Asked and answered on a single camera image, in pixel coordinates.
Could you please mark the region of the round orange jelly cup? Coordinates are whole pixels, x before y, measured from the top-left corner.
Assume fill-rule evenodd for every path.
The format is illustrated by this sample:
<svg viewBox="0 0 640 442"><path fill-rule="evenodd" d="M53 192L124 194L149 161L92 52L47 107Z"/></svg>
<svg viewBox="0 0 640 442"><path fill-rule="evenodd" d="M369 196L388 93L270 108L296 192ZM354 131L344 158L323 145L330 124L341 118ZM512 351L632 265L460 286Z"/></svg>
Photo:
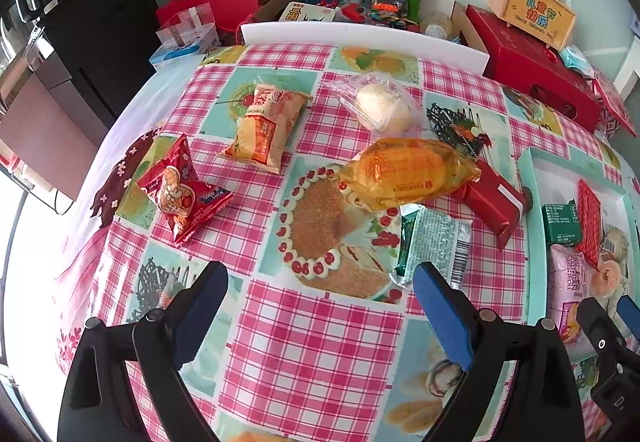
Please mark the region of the round orange jelly cup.
<svg viewBox="0 0 640 442"><path fill-rule="evenodd" d="M615 260L605 260L591 275L591 292L595 297L613 295L621 281L620 263Z"/></svg>

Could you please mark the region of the pink swiss roll packet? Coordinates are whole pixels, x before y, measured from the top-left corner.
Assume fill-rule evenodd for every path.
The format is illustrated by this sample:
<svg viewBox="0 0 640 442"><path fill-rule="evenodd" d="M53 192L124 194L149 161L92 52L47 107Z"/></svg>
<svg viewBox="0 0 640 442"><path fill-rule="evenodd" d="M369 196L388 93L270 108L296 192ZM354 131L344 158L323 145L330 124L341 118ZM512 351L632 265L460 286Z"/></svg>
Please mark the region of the pink swiss roll packet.
<svg viewBox="0 0 640 442"><path fill-rule="evenodd" d="M577 310L587 297L587 288L584 255L558 243L551 245L548 251L547 316L566 346L574 344L582 331Z"/></svg>

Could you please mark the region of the clear cookie packet barcode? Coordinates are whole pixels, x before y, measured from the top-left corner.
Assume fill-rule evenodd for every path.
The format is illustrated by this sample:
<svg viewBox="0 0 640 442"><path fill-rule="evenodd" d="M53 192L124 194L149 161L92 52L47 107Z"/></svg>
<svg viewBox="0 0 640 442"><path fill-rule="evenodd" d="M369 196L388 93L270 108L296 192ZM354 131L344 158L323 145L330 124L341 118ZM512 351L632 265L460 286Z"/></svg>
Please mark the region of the clear cookie packet barcode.
<svg viewBox="0 0 640 442"><path fill-rule="evenodd" d="M615 261L625 271L628 263L629 239L620 228L605 224L600 243L600 261Z"/></svg>

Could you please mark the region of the red patterned foil packet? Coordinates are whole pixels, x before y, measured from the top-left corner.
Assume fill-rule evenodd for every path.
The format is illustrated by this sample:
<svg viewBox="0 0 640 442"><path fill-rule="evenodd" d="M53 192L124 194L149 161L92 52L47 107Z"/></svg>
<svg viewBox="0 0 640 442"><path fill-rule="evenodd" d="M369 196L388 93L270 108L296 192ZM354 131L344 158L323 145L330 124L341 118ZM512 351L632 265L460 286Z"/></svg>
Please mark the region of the red patterned foil packet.
<svg viewBox="0 0 640 442"><path fill-rule="evenodd" d="M599 263L601 202L585 180L578 182L578 221L582 238L576 245L585 260L595 269Z"/></svg>

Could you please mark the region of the dark green snack packet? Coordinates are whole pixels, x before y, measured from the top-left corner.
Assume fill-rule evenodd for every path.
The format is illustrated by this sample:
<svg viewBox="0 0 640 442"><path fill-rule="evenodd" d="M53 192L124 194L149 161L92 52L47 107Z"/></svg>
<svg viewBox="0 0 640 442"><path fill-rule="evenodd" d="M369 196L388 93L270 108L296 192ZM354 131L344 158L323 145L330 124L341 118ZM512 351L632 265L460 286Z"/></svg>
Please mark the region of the dark green snack packet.
<svg viewBox="0 0 640 442"><path fill-rule="evenodd" d="M577 205L574 200L567 203L547 203L541 207L544 235L548 246L572 247L582 240Z"/></svg>

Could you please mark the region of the small red box packet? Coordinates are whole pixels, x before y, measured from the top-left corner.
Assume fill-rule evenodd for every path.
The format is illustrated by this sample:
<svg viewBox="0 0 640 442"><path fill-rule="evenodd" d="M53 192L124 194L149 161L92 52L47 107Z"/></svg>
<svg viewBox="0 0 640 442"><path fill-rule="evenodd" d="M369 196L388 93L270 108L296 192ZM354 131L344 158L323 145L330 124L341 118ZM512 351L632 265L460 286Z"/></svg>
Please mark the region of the small red box packet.
<svg viewBox="0 0 640 442"><path fill-rule="evenodd" d="M466 182L451 197L467 206L497 237L502 250L523 217L532 209L533 196L527 187L513 187L485 160L477 160L480 177Z"/></svg>

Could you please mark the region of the silver green cracker packet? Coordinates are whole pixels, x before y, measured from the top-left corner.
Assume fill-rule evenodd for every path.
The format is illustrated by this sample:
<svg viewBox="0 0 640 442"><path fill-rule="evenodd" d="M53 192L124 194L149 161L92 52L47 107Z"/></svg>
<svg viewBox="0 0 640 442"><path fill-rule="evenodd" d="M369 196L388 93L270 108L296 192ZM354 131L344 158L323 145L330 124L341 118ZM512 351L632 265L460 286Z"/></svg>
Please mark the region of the silver green cracker packet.
<svg viewBox="0 0 640 442"><path fill-rule="evenodd" d="M430 262L452 288L459 289L470 256L472 222L416 203L401 206L400 216L400 250L390 280L410 288L418 265Z"/></svg>

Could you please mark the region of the red good luck snack bag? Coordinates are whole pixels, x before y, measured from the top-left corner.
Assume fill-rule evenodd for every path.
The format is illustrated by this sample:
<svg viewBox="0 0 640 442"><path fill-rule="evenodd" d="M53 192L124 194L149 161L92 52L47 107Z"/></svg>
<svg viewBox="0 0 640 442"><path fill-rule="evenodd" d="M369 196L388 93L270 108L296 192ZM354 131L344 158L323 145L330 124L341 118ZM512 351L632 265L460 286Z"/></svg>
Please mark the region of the red good luck snack bag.
<svg viewBox="0 0 640 442"><path fill-rule="evenodd" d="M175 246L181 246L231 202L233 194L198 177L186 134L137 181L163 214Z"/></svg>

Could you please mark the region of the orange bread packet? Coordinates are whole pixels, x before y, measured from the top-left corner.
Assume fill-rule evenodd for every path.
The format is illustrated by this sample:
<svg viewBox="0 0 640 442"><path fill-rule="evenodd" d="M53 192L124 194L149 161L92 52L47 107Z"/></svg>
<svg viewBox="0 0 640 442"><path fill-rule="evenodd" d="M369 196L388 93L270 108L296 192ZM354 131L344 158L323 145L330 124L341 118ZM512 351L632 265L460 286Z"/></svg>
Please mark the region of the orange bread packet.
<svg viewBox="0 0 640 442"><path fill-rule="evenodd" d="M338 177L370 210L446 196L480 178L475 161L433 139L379 139Z"/></svg>

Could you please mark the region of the orange swiss roll packet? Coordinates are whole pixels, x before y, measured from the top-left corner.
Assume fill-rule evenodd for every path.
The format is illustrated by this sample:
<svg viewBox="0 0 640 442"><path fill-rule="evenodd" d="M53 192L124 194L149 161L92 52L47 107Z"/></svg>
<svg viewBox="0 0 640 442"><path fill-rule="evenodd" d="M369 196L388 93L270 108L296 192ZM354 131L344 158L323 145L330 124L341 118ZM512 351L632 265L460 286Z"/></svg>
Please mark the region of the orange swiss roll packet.
<svg viewBox="0 0 640 442"><path fill-rule="evenodd" d="M258 83L253 104L240 119L233 142L221 154L279 174L285 145L310 100L309 94L299 90Z"/></svg>

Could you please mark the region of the clear bag white bun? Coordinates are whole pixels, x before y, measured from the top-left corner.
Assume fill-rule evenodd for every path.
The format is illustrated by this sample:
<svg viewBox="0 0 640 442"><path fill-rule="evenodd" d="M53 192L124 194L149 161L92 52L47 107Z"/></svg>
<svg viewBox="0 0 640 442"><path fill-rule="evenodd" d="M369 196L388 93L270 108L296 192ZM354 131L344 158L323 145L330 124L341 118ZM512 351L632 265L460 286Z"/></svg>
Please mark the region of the clear bag white bun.
<svg viewBox="0 0 640 442"><path fill-rule="evenodd" d="M414 137L428 130L421 105L390 74L369 72L328 82L358 122L378 137Z"/></svg>

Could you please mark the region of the large red gift box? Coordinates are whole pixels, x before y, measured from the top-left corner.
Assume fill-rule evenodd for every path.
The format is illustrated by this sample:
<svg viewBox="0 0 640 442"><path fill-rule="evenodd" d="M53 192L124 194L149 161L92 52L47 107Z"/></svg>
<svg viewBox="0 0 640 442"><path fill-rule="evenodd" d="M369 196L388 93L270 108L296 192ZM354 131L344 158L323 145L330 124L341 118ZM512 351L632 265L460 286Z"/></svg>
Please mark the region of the large red gift box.
<svg viewBox="0 0 640 442"><path fill-rule="evenodd" d="M592 88L564 66L555 50L486 9L470 5L465 15L489 55L485 76L532 96L589 132L597 128L601 106Z"/></svg>

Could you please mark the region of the pink plaid tablecloth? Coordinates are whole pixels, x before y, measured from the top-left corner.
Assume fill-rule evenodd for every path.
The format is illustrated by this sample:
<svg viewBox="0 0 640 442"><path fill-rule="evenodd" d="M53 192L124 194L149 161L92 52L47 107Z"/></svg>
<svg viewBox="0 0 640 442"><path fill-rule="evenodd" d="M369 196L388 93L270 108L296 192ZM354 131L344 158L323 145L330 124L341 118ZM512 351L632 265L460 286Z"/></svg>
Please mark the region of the pink plaid tablecloth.
<svg viewBox="0 0 640 442"><path fill-rule="evenodd" d="M362 150L388 137L363 128L329 81L388 73L416 98L428 121L426 132L402 139L433 139L475 163L485 160L519 191L518 159L529 147L542 149L626 191L639 224L639 183L593 132L484 76L427 59L413 59L401 74L384 67L367 71L362 55L356 46L280 44L207 59L163 128L114 168L124 194L99 198L116 220L82 255L96 266L90 318L107 327L135 323L165 309L209 262L227 268L227 295L194 360L179 370L215 441L426 441L462 377L413 287L390 280L400 250L401 206L372 211L338 177ZM311 96L279 174L221 154L258 83ZM137 181L182 134L198 177L233 198L175 246L163 214ZM451 194L417 205L472 222L468 266L457 290L477 310L535 325L524 318L525 217L499 250L496 235ZM596 351L570 366L583 441L637 440L639 430L613 431L591 399ZM138 364L126 367L149 440L170 441ZM513 362L503 364L471 441L493 441L514 372Z"/></svg>

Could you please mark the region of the colourful toy bundle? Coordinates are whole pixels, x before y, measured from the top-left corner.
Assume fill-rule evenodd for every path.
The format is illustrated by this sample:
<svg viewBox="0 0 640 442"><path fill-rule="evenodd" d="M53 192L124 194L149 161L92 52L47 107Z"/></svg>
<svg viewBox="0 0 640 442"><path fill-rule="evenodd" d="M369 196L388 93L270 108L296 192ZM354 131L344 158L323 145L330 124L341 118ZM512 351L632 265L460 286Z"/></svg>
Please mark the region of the colourful toy bundle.
<svg viewBox="0 0 640 442"><path fill-rule="evenodd" d="M386 24L396 24L407 15L408 0L371 0L369 16Z"/></svg>

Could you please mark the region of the cardboard box of clutter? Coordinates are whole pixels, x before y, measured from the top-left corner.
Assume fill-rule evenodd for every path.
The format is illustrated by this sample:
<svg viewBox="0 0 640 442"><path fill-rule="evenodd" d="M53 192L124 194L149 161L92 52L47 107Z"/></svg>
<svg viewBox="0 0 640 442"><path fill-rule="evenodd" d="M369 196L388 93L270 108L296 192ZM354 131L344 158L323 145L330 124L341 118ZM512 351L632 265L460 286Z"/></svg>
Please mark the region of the cardboard box of clutter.
<svg viewBox="0 0 640 442"><path fill-rule="evenodd" d="M243 24L248 44L329 44L380 48L483 70L488 48L454 0L420 0L418 16L409 0L347 0L334 9L288 4L278 21Z"/></svg>

